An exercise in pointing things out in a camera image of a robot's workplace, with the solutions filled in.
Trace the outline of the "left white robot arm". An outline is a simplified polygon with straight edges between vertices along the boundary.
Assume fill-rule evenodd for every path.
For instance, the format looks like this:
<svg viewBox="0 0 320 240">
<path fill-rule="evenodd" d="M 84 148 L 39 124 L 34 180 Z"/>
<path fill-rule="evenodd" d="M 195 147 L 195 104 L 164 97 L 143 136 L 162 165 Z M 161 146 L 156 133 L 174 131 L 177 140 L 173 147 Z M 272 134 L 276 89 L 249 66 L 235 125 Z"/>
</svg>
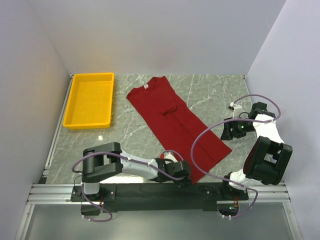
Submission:
<svg viewBox="0 0 320 240">
<path fill-rule="evenodd" d="M 91 201 L 105 200 L 101 181 L 119 174 L 141 177 L 155 183 L 172 181 L 178 187 L 192 184 L 191 166 L 183 158 L 178 161 L 173 150 L 165 151 L 156 158 L 142 158 L 121 149 L 119 142 L 110 142 L 82 152 L 82 158 L 71 168 L 81 176 L 81 186 L 74 186 L 72 196 L 89 198 Z"/>
</svg>

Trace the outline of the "red t shirt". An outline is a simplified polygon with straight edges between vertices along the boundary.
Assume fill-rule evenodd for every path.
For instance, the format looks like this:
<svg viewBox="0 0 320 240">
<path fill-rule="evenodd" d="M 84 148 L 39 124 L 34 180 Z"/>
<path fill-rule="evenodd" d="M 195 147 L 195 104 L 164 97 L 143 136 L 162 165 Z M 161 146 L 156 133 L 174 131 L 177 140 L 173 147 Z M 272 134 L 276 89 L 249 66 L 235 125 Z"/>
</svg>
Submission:
<svg viewBox="0 0 320 240">
<path fill-rule="evenodd" d="M 202 171 L 209 172 L 232 152 L 212 131 L 196 139 L 207 126 L 188 109 L 165 76 L 133 88 L 126 98 L 161 145 L 178 152 L 190 164 L 193 183 L 204 176 Z"/>
</svg>

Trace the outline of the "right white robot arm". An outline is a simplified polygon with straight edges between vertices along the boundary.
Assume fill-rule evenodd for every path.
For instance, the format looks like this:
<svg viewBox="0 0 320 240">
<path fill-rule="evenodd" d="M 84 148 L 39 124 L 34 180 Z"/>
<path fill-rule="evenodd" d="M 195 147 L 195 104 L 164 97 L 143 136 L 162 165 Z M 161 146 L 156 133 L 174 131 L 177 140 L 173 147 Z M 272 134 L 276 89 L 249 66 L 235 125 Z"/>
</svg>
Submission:
<svg viewBox="0 0 320 240">
<path fill-rule="evenodd" d="M 225 122 L 220 139 L 230 141 L 243 138 L 255 132 L 257 140 L 248 154 L 243 168 L 225 176 L 220 192 L 226 199 L 236 198 L 245 193 L 245 187 L 259 183 L 276 186 L 282 180 L 293 153 L 292 146 L 281 139 L 276 126 L 276 115 L 267 110 L 267 104 L 254 103 L 247 114 L 250 121 Z"/>
</svg>

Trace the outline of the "yellow plastic tray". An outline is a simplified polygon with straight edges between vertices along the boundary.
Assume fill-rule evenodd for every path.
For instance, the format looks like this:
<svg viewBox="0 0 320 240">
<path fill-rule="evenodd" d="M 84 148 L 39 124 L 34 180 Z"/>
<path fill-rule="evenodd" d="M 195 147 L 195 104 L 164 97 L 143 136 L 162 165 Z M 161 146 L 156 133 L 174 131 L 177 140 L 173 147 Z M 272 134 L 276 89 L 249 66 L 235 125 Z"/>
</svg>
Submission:
<svg viewBox="0 0 320 240">
<path fill-rule="evenodd" d="M 109 128 L 114 84 L 113 72 L 75 74 L 63 126 L 71 130 Z"/>
</svg>

